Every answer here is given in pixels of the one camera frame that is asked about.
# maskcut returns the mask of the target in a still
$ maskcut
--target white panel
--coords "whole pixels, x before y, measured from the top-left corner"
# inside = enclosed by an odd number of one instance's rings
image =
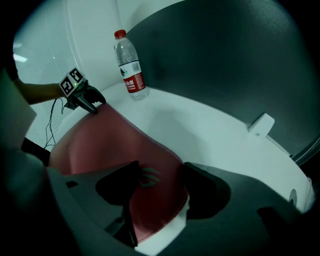
[[[121,29],[116,0],[68,0],[70,29],[80,70],[99,91],[122,81],[114,45]]]
[[[39,6],[20,28],[14,39],[13,51],[16,55],[26,58],[25,62],[15,62],[19,78],[24,83],[59,83],[66,72],[76,67],[66,21],[68,19],[64,1],[48,0]],[[37,116],[26,137],[41,147],[46,144],[46,126],[53,102],[51,100],[31,106]],[[71,110],[65,108],[64,114],[61,115],[61,101],[56,102],[52,115],[53,133],[70,112]]]
[[[124,30],[131,30],[139,22],[183,0],[117,0],[120,20]]]

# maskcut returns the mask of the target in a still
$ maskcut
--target red fabric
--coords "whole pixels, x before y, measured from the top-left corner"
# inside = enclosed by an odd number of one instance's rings
[[[183,162],[154,141],[110,105],[87,114],[53,148],[49,166],[63,175],[80,174],[138,160],[141,168],[153,168],[160,179],[150,187],[137,186],[130,213],[138,243],[170,222],[186,203],[188,193],[180,180]]]

